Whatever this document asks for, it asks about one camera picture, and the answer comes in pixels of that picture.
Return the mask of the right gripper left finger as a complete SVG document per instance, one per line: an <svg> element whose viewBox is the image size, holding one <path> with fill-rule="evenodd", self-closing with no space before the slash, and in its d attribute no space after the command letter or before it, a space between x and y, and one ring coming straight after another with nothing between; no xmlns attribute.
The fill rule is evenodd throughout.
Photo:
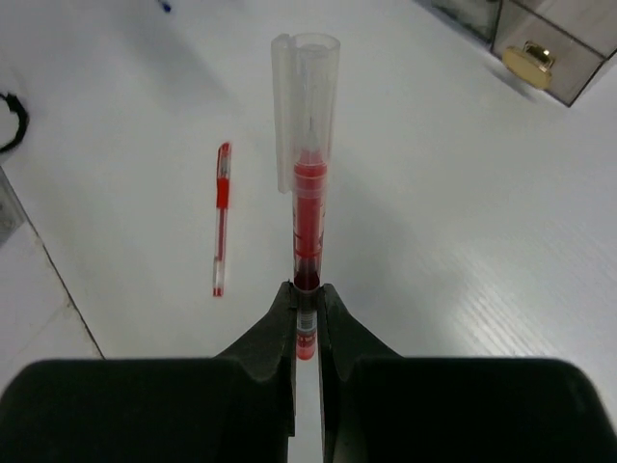
<svg viewBox="0 0 617 463"><path fill-rule="evenodd" d="M295 433L295 310L202 358L45 360L1 397L5 462L284 462Z"/></svg>

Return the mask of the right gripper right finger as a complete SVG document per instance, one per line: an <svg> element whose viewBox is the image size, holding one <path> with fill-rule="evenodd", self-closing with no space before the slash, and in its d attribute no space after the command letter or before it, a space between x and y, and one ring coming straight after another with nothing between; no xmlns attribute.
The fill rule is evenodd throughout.
<svg viewBox="0 0 617 463"><path fill-rule="evenodd" d="M333 286L317 306L327 462L612 462L616 431L575 365L538 357L405 357Z"/></svg>

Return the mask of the red gel pen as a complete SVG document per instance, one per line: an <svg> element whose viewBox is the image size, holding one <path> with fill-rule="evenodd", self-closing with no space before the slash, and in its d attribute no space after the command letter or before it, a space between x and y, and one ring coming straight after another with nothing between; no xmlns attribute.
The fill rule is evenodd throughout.
<svg viewBox="0 0 617 463"><path fill-rule="evenodd" d="M230 193L231 143L218 148L216 175L216 235L213 259L213 296L222 297L225 290L228 205Z"/></svg>

